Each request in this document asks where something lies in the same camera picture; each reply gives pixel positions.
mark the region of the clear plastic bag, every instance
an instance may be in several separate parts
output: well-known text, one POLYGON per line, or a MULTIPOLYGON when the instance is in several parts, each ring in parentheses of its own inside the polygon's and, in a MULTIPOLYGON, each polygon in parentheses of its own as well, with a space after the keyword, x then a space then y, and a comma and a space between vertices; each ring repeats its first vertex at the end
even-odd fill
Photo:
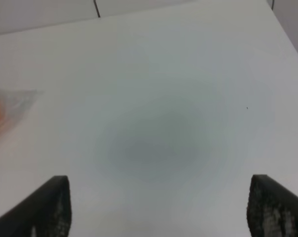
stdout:
POLYGON ((38 96, 36 90, 8 91, 0 89, 0 135, 13 128, 38 96))

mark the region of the white wall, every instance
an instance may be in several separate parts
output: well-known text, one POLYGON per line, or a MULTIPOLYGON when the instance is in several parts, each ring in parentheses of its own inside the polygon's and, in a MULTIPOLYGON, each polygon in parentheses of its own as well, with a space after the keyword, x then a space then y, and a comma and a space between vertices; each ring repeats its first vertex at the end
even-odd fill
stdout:
POLYGON ((298 52, 298 0, 275 0, 274 13, 298 52))
POLYGON ((268 3, 268 5, 269 5, 270 7, 272 7, 272 5, 273 5, 273 0, 267 0, 267 3, 268 3))
POLYGON ((100 16, 113 16, 157 7, 185 3, 192 0, 97 0, 100 16))
POLYGON ((0 34, 96 16, 92 0, 0 0, 0 34))

